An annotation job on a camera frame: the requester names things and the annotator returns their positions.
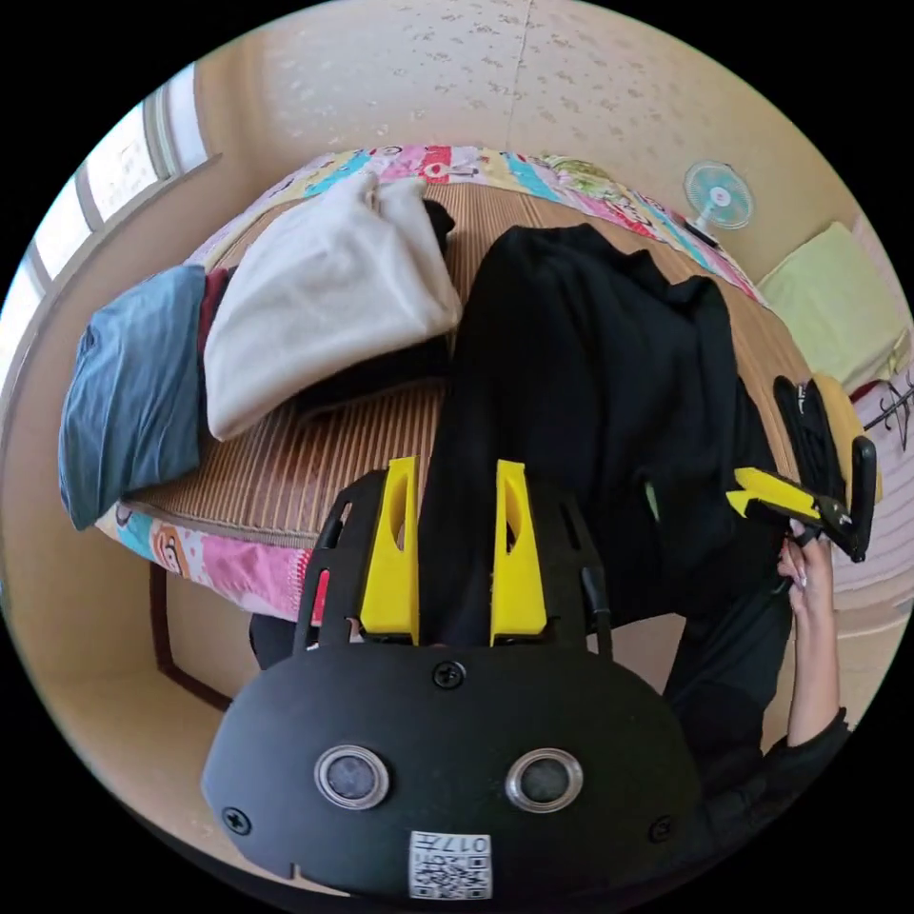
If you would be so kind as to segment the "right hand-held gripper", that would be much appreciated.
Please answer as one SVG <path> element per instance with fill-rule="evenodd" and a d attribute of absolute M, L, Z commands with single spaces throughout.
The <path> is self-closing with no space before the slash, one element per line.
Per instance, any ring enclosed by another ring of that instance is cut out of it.
<path fill-rule="evenodd" d="M 866 435 L 844 389 L 816 374 L 802 383 L 779 376 L 773 395 L 792 446 L 800 484 L 756 467 L 734 470 L 725 493 L 743 518 L 765 509 L 828 536 L 853 563 L 866 557 Z"/>

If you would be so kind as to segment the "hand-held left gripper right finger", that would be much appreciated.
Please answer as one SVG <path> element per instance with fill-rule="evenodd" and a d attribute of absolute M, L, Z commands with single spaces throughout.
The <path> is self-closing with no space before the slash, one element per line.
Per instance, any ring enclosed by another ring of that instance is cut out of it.
<path fill-rule="evenodd" d="M 489 639 L 538 638 L 546 621 L 526 468 L 500 460 L 496 468 Z"/>

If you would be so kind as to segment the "person's right hand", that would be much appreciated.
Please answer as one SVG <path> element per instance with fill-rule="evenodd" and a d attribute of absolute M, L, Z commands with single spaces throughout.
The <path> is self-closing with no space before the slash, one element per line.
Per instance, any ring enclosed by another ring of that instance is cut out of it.
<path fill-rule="evenodd" d="M 789 522 L 778 573 L 788 580 L 788 598 L 800 627 L 835 627 L 831 542 L 797 520 Z"/>

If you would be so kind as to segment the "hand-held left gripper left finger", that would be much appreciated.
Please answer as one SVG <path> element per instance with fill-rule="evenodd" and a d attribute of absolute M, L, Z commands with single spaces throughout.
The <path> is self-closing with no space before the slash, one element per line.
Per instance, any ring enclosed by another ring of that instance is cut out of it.
<path fill-rule="evenodd" d="M 368 559 L 360 625 L 370 638 L 417 641 L 418 475 L 414 456 L 390 461 Z"/>

